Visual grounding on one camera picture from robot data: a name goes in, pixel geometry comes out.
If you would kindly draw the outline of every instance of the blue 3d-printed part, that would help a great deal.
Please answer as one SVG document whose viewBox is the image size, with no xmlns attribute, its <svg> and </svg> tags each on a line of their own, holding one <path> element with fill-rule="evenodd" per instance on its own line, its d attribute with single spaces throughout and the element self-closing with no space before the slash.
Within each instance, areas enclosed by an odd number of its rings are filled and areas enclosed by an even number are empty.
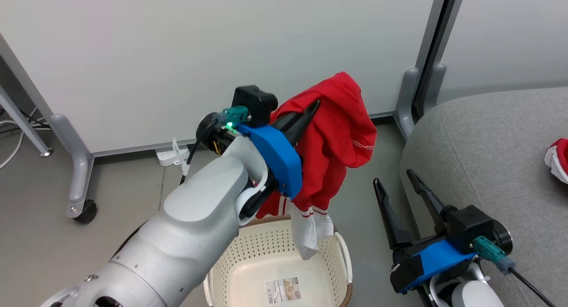
<svg viewBox="0 0 568 307">
<path fill-rule="evenodd" d="M 475 252 L 465 255 L 461 254 L 451 244 L 449 244 L 447 240 L 441 240 L 440 242 L 434 243 L 417 254 L 420 255 L 420 258 L 422 259 L 424 274 L 414 280 L 410 285 L 408 285 L 408 287 L 398 292 L 402 293 L 409 291 L 410 288 L 424 283 L 424 281 L 427 281 L 439 273 L 454 267 L 464 260 L 472 260 L 476 254 L 477 253 Z"/>
<path fill-rule="evenodd" d="M 302 188 L 302 162 L 284 134 L 269 125 L 253 128 L 239 124 L 237 130 L 242 135 L 250 136 L 250 140 L 278 180 L 278 190 L 294 199 Z"/>
</svg>

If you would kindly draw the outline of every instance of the metal table leg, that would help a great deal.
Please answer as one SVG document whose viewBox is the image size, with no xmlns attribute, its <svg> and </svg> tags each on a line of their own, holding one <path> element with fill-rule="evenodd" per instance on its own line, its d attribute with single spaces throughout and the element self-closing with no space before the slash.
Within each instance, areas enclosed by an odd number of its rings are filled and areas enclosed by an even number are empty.
<svg viewBox="0 0 568 307">
<path fill-rule="evenodd" d="M 16 104 L 10 99 L 4 88 L 0 87 L 0 105 L 4 107 L 6 112 L 12 117 L 12 119 L 18 124 L 25 135 L 34 143 L 35 147 L 39 149 L 41 157 L 48 157 L 53 151 L 51 147 L 47 147 L 45 143 L 41 140 L 39 135 L 37 135 L 35 129 L 26 121 L 24 115 L 20 113 L 20 110 L 16 107 Z"/>
<path fill-rule="evenodd" d="M 91 171 L 93 171 L 93 155 L 89 153 L 65 115 L 58 113 L 51 115 L 49 124 L 73 159 L 73 176 L 71 177 L 71 190 L 69 191 L 65 215 L 86 224 L 91 222 L 97 213 L 93 201 L 86 202 L 87 188 L 91 179 Z M 87 213 L 84 212 L 85 204 L 89 208 Z"/>
<path fill-rule="evenodd" d="M 414 100 L 414 91 L 416 91 L 419 78 L 420 73 L 417 68 L 408 69 L 404 72 L 402 85 L 400 85 L 400 93 L 398 95 L 398 102 L 396 103 L 394 119 L 405 141 L 408 140 L 410 132 L 414 129 L 412 101 Z"/>
</svg>

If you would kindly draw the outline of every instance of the white cloth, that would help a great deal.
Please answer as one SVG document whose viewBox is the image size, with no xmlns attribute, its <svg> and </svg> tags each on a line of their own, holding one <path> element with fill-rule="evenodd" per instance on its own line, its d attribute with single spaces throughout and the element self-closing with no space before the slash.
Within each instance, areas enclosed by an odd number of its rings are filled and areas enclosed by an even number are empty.
<svg viewBox="0 0 568 307">
<path fill-rule="evenodd" d="M 327 211 L 310 208 L 307 213 L 300 212 L 287 198 L 282 197 L 286 206 L 284 213 L 290 214 L 292 220 L 292 239 L 298 247 L 303 260 L 318 254 L 318 241 L 333 235 L 333 222 Z"/>
<path fill-rule="evenodd" d="M 546 151 L 546 156 L 544 157 L 544 163 L 546 166 L 550 167 L 550 172 L 556 176 L 560 181 L 568 184 L 568 174 L 560 166 L 560 161 L 558 160 L 558 153 L 556 152 L 556 145 L 551 146 L 548 151 Z"/>
</svg>

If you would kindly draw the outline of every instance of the screw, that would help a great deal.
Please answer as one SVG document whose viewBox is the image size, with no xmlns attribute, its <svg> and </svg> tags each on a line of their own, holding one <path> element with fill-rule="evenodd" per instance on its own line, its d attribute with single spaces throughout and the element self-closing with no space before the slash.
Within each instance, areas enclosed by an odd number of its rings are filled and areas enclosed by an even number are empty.
<svg viewBox="0 0 568 307">
<path fill-rule="evenodd" d="M 83 281 L 92 281 L 92 280 L 97 279 L 98 277 L 99 277 L 98 275 L 89 275 L 89 276 L 87 276 L 87 278 L 85 278 L 85 280 L 83 280 Z"/>
</svg>

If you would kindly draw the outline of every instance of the red garment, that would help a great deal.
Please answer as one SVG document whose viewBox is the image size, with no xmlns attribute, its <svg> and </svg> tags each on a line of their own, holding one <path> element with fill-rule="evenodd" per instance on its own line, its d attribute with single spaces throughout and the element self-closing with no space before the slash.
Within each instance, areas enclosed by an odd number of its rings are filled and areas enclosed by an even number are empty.
<svg viewBox="0 0 568 307">
<path fill-rule="evenodd" d="M 293 204 L 303 216 L 327 214 L 329 200 L 337 194 L 346 167 L 359 167 L 373 155 L 377 129 L 369 119 L 361 89 L 345 72 L 303 91 L 282 104 L 271 121 L 288 112 L 302 112 L 320 99 L 320 107 L 297 146 L 304 158 L 302 189 Z M 280 195 L 273 194 L 260 208 L 257 218 L 283 214 Z"/>
<path fill-rule="evenodd" d="M 556 146 L 556 155 L 564 172 L 568 173 L 568 139 L 561 138 L 554 142 L 550 148 Z"/>
</svg>

